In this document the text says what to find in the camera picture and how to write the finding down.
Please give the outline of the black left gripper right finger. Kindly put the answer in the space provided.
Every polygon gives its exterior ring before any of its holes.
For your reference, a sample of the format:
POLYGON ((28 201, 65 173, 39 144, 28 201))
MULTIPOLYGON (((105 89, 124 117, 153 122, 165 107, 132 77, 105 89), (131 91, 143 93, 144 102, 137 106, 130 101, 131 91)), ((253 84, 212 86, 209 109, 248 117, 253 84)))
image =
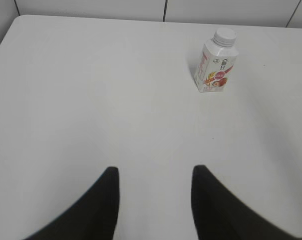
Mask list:
POLYGON ((204 165, 192 172, 191 207, 200 240, 292 240, 233 195, 204 165))

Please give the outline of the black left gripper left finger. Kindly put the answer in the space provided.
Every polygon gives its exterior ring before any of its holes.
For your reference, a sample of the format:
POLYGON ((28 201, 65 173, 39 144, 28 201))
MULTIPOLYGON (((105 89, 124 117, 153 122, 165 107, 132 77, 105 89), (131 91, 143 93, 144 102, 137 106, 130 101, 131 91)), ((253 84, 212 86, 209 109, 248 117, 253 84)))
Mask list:
POLYGON ((69 209, 28 240, 111 240, 120 205, 119 170, 109 166, 69 209))

